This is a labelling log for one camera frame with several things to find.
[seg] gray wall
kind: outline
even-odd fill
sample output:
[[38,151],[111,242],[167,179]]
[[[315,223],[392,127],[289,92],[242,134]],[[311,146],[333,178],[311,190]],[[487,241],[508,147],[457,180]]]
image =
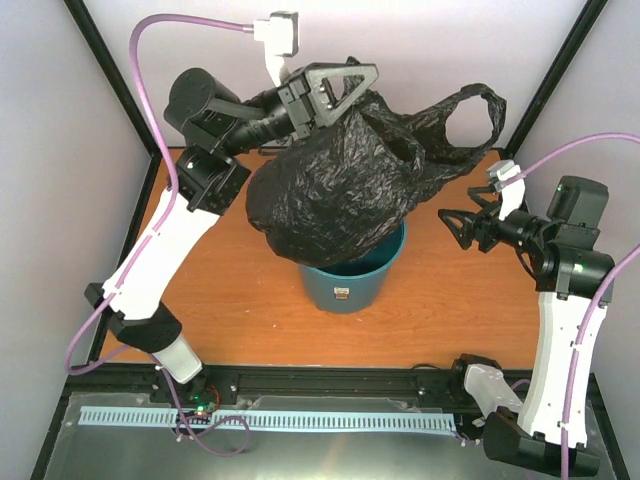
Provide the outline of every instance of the gray wall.
[[[609,2],[566,77],[547,104],[517,160],[530,164],[575,138],[602,131],[640,135],[640,3]],[[564,174],[609,186],[610,201],[596,244],[616,260],[640,241],[640,146],[603,141],[577,147],[527,181],[527,197],[544,213]],[[596,344],[594,370],[631,478],[640,478],[640,262],[620,275]]]
[[82,292],[115,269],[148,160],[62,1],[4,1],[1,15],[0,476],[22,480],[90,313]]
[[[484,82],[509,102],[499,145],[506,145],[585,0],[86,0],[125,78],[127,44],[138,21],[154,13],[201,15],[238,23],[275,10],[300,13],[300,52],[290,68],[342,62],[348,55],[378,65],[375,84],[397,112],[433,105],[465,84]],[[143,74],[154,105],[185,69],[202,67],[248,99],[272,86],[262,44],[250,35],[191,25],[154,25],[140,41]],[[456,145],[489,135],[486,104],[464,107],[448,124]],[[184,139],[164,123],[172,145]]]

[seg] orange wooden surface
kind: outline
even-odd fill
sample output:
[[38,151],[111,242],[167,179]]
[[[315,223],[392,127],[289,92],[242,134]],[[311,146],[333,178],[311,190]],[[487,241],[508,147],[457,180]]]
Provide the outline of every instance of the orange wooden surface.
[[[257,154],[240,159],[254,171],[266,161]],[[469,352],[495,358],[503,367],[531,368],[538,335],[533,281],[513,249],[463,251],[437,217],[439,208],[476,210],[466,189],[484,185],[486,168],[497,160],[490,153],[474,172],[409,215],[405,250],[366,310],[316,310],[297,266],[273,254],[247,222],[245,190],[192,250],[163,301],[206,363],[448,366]],[[143,225],[165,179],[163,167]],[[103,351],[116,345],[109,334]],[[128,351],[114,361],[149,360]]]

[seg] robotic hand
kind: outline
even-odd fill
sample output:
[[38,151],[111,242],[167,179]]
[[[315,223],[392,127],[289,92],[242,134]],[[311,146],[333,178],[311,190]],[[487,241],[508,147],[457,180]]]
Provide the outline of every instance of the robotic hand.
[[[454,383],[473,397],[486,418],[483,444],[490,459],[559,476],[561,430],[565,428],[571,449],[570,474],[595,475],[599,459],[586,451],[585,398],[593,347],[611,301],[611,286],[579,345],[570,425],[562,423],[562,414],[578,328],[590,300],[614,267],[609,255],[593,250],[609,193],[600,183],[564,176],[544,219],[520,209],[524,180],[507,181],[518,173],[520,168],[512,161],[498,162],[488,170],[488,187],[469,189],[469,196],[481,207],[479,212],[440,210],[438,215],[465,250],[474,240],[484,253],[498,243],[512,246],[535,280],[540,292],[540,335],[531,386],[522,404],[504,381],[500,366],[473,355],[463,355],[454,363]],[[483,193],[500,194],[500,199],[489,201]],[[524,253],[530,265],[522,258]]]
[[[122,266],[104,284],[91,284],[85,291],[94,306],[115,294],[105,313],[116,338],[153,355],[183,384],[198,374],[202,362],[160,299],[193,246],[225,214],[249,177],[249,169],[234,155],[291,134],[302,139],[333,125],[378,78],[376,66],[365,64],[314,63],[289,74],[283,57],[297,52],[296,14],[279,12],[269,21],[257,21],[254,34],[265,42],[267,69],[276,86],[242,103],[200,68],[176,79],[164,117],[184,135],[187,148],[176,164],[180,191],[173,209],[155,232],[152,226],[171,201],[167,187]],[[329,79],[346,76],[361,82],[338,99]],[[144,252],[119,286],[118,279],[145,241]]]

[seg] black plastic bag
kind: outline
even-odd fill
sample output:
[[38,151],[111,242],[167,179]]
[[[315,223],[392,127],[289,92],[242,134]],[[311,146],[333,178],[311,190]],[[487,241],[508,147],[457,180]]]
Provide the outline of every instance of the black plastic bag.
[[[345,79],[345,95],[355,86],[357,80]],[[454,147],[447,118],[477,95],[488,104],[491,138],[478,147]],[[247,191],[249,222],[276,255],[300,264],[326,267],[360,258],[418,203],[473,170],[502,132],[505,112],[506,101],[484,84],[468,85],[414,115],[392,112],[368,90],[337,123],[258,169]]]

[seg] blue bucket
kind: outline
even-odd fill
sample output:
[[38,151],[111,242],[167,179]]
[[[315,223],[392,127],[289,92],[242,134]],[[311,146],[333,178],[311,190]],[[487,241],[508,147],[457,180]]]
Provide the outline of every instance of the blue bucket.
[[368,307],[380,293],[389,273],[407,241],[407,224],[389,235],[364,257],[325,268],[300,265],[302,282],[320,310],[353,313]]

